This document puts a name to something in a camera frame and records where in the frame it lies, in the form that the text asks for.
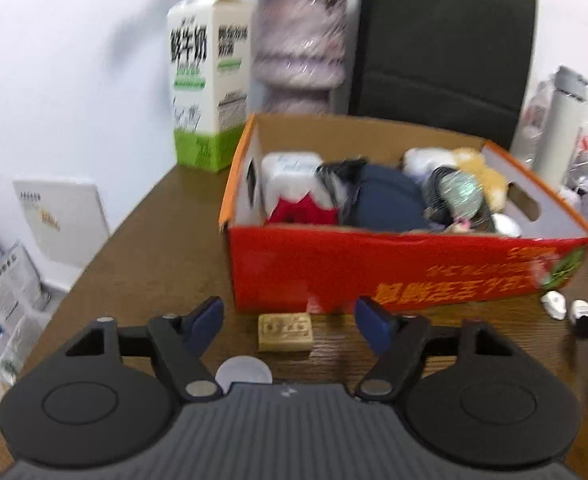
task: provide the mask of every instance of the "cardboard box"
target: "cardboard box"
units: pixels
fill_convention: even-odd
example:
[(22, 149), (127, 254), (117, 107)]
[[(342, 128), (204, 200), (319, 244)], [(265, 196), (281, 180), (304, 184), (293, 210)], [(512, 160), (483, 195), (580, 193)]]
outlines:
[[(306, 150), (326, 161), (365, 155), (395, 166), (409, 148), (429, 146), (481, 150), (510, 182), (504, 212), (523, 237), (262, 225), (265, 153)], [(564, 285), (588, 248), (588, 223), (493, 142), (341, 116), (252, 116), (234, 156), (219, 227), (243, 312), (346, 312), (363, 294), (392, 311), (530, 294)]]
[(247, 120), (251, 5), (184, 0), (167, 15), (179, 164), (219, 171)]

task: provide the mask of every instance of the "green carton base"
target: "green carton base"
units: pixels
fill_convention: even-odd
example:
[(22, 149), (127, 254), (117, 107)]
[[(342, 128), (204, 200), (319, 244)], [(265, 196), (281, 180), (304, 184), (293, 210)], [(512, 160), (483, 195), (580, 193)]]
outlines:
[(239, 124), (213, 136), (174, 129), (178, 163), (216, 172), (228, 167), (244, 127)]

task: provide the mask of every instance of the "yellow plush toy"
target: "yellow plush toy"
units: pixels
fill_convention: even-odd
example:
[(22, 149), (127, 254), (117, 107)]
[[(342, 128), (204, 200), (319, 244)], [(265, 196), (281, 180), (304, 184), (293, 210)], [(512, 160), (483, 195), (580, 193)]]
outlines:
[(458, 167), (473, 174), (483, 192), (492, 213), (502, 211), (507, 199), (507, 179), (498, 171), (485, 165), (485, 157), (473, 148), (458, 148), (452, 151)]

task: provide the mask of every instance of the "wood grain surface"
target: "wood grain surface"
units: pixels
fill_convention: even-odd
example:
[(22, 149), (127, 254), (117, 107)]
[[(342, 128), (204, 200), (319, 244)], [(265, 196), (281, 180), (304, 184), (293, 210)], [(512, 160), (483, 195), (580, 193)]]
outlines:
[[(168, 312), (185, 314), (208, 296), (227, 305), (222, 332), (203, 361), (212, 372), (225, 359), (257, 354), (257, 316), (232, 308), (227, 257), (216, 219), (227, 173), (218, 175), (176, 167), (157, 184), (109, 239), (63, 300), (30, 355), (26, 370), (54, 351), (91, 319), (110, 315), (121, 325), (144, 324)], [(588, 301), (588, 257), (564, 290), (568, 301)], [(421, 311), (434, 323), (458, 325), (479, 317), (514, 339), (565, 381), (583, 407), (583, 422), (567, 465), (588, 479), (588, 341), (576, 340), (567, 321), (549, 318), (537, 296), (487, 303), (439, 306)], [(352, 316), (313, 316), (314, 349), (309, 356), (260, 354), (275, 378), (341, 382), (353, 388), (374, 358)], [(452, 363), (428, 362), (427, 373)], [(149, 370), (144, 360), (130, 365)], [(11, 464), (0, 434), (0, 473)]]

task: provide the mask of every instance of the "white wall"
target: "white wall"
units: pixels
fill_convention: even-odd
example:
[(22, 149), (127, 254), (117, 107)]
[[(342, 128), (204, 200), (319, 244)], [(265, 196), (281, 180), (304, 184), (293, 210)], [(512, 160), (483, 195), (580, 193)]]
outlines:
[[(165, 13), (178, 0), (0, 0), (0, 241), (43, 258), (11, 181), (93, 180), (115, 229), (174, 165)], [(358, 0), (350, 0), (356, 13)], [(566, 64), (588, 77), (588, 0), (539, 0), (530, 89)]]

